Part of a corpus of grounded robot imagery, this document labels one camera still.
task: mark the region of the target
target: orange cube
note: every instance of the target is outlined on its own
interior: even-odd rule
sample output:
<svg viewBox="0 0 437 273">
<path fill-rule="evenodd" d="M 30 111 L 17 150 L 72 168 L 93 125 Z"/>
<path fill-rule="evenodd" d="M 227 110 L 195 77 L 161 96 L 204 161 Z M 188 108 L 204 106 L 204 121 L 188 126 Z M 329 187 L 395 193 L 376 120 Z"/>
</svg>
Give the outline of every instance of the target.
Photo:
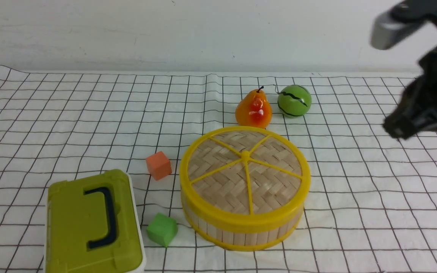
<svg viewBox="0 0 437 273">
<path fill-rule="evenodd" d="M 166 155 L 159 151 L 146 159 L 149 174 L 158 181 L 161 178 L 171 174 L 171 163 Z"/>
</svg>

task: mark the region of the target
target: table surface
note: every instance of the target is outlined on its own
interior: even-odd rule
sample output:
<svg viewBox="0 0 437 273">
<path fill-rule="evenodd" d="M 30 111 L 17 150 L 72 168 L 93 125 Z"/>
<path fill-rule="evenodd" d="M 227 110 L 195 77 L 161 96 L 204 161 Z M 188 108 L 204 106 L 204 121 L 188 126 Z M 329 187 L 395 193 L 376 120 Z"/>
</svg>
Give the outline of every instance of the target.
<svg viewBox="0 0 437 273">
<path fill-rule="evenodd" d="M 437 272 L 437 133 L 399 143 L 381 126 L 414 76 L 234 75 L 0 66 L 0 271 L 43 271 L 49 185 L 117 168 L 132 177 L 142 230 L 158 212 L 179 223 L 168 249 L 143 232 L 147 271 Z M 297 119 L 284 118 L 276 104 L 277 90 L 291 84 L 313 97 Z M 305 155 L 311 189 L 300 224 L 283 243 L 229 252 L 190 228 L 175 170 L 200 135 L 235 125 L 237 103 L 259 85 L 274 110 L 267 129 Z M 159 182 L 145 164 L 156 151 L 173 169 Z"/>
</svg>

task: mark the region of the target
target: black handle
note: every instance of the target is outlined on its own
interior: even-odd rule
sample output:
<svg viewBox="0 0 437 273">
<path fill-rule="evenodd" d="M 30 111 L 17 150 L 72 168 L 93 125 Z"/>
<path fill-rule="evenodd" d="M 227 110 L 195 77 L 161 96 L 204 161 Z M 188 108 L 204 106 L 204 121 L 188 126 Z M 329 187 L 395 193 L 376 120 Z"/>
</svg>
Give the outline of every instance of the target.
<svg viewBox="0 0 437 273">
<path fill-rule="evenodd" d="M 107 187 L 94 188 L 92 190 L 87 190 L 84 195 L 102 192 L 104 194 L 105 209 L 107 214 L 107 224 L 109 227 L 109 232 L 104 238 L 98 240 L 90 240 L 88 243 L 89 249 L 94 249 L 101 246 L 106 246 L 113 243 L 118 238 L 118 223 L 116 220 L 116 213 L 114 212 L 114 202 L 112 202 L 111 190 Z"/>
</svg>

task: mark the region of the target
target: foam block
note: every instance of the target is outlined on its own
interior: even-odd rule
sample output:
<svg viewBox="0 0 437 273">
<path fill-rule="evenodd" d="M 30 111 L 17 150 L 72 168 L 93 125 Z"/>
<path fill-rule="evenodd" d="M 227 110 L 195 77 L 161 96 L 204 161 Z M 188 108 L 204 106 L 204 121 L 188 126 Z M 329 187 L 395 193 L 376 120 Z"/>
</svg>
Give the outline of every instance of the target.
<svg viewBox="0 0 437 273">
<path fill-rule="evenodd" d="M 162 213 L 156 214 L 151 223 L 146 228 L 146 233 L 151 241 L 168 247 L 178 232 L 176 220 Z"/>
<path fill-rule="evenodd" d="M 159 151 L 146 159 L 149 174 L 154 180 L 160 180 L 165 176 L 171 174 L 171 163 L 166 155 Z"/>
</svg>

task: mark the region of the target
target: green cube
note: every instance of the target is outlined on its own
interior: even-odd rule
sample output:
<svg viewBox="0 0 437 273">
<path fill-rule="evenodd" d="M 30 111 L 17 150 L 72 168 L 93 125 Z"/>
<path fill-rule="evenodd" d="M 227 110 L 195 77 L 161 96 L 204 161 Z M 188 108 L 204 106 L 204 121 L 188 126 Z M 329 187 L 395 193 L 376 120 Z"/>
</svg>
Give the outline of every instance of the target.
<svg viewBox="0 0 437 273">
<path fill-rule="evenodd" d="M 148 228 L 146 228 L 149 239 L 164 247 L 170 245 L 177 232 L 176 220 L 162 213 L 156 214 Z"/>
</svg>

